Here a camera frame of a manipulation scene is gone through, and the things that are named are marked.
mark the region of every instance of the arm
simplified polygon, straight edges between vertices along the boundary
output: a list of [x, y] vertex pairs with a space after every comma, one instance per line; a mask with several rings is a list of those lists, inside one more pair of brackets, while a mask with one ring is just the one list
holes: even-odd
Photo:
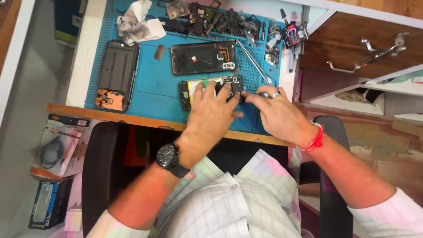
[[[276, 91], [270, 85], [260, 87], [256, 94], [245, 92], [243, 96], [246, 102], [254, 103], [260, 109], [263, 127], [267, 132], [305, 148], [317, 136], [319, 129], [288, 101], [281, 87], [278, 90], [281, 96], [274, 99], [260, 96], [264, 92], [272, 95]], [[327, 173], [349, 207], [370, 207], [395, 194], [392, 185], [329, 136], [324, 135], [322, 142], [322, 147], [315, 148], [309, 154]]]
[[[179, 147], [179, 163], [191, 169], [228, 131], [242, 112], [234, 111], [239, 102], [236, 94], [228, 103], [231, 87], [225, 84], [214, 98], [215, 81], [210, 81], [203, 96], [203, 84], [195, 90], [195, 103], [188, 117], [186, 130], [175, 141]], [[159, 209], [172, 192], [179, 178], [156, 163], [144, 171], [109, 208], [109, 214], [123, 225], [149, 230]]]

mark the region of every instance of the shirt sleeve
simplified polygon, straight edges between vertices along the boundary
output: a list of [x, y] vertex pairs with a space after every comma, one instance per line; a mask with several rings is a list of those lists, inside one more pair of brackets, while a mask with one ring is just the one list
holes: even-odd
[[423, 209], [399, 188], [394, 196], [380, 204], [348, 209], [372, 237], [423, 237]]
[[91, 229], [87, 238], [96, 237], [136, 237], [136, 238], [147, 238], [150, 234], [149, 230], [137, 230], [125, 226], [116, 220], [107, 210], [103, 212], [101, 217], [97, 220], [94, 227]]

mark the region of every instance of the wrist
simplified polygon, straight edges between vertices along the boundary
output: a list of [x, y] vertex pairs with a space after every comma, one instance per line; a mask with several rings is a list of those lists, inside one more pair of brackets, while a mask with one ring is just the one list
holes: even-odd
[[302, 130], [300, 130], [298, 140], [295, 142], [295, 144], [299, 148], [305, 149], [310, 145], [311, 142], [313, 142], [318, 134], [319, 127], [309, 123], [307, 126], [304, 126]]
[[191, 169], [198, 163], [206, 154], [200, 147], [201, 140], [195, 139], [195, 136], [188, 133], [182, 133], [179, 138], [175, 140], [175, 145], [179, 148], [179, 164], [186, 169]]

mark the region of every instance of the charger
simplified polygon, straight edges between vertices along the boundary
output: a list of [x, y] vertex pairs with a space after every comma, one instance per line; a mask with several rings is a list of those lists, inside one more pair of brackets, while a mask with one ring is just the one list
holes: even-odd
[[82, 226], [82, 205], [77, 202], [66, 212], [65, 231], [80, 231]]

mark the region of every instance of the watch strap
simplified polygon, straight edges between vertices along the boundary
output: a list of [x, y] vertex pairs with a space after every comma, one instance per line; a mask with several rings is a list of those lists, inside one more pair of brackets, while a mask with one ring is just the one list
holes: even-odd
[[170, 172], [172, 172], [172, 174], [174, 174], [178, 178], [185, 177], [185, 175], [187, 175], [190, 171], [191, 171], [190, 169], [184, 168], [179, 163], [176, 164], [176, 166], [173, 169], [170, 170]]

